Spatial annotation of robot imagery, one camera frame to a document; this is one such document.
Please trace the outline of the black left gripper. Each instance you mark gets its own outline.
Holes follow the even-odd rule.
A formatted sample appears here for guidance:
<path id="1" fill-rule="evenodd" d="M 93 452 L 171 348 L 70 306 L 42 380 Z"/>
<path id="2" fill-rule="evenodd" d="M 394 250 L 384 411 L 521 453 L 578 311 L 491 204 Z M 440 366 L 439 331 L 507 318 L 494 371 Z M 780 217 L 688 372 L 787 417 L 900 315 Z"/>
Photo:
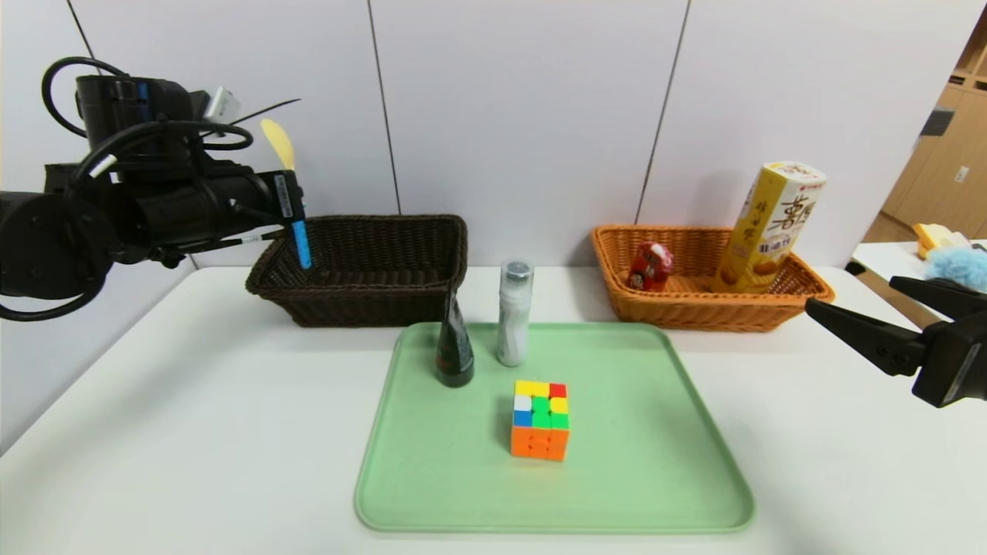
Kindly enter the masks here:
<path id="1" fill-rule="evenodd" d="M 305 218 L 304 192 L 293 171 L 224 172 L 224 230 L 247 232 L 261 226 L 291 226 Z"/>

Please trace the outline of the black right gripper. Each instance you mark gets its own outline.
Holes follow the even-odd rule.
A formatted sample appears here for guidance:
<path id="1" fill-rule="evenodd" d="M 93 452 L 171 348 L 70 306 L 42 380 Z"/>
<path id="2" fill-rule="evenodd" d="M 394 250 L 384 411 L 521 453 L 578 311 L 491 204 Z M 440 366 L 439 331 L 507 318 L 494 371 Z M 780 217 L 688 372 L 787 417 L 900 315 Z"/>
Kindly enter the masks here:
<path id="1" fill-rule="evenodd" d="M 805 313 L 885 375 L 913 376 L 914 396 L 935 408 L 986 400 L 986 295 L 937 277 L 895 275 L 891 289 L 952 319 L 922 334 L 816 298 Z"/>

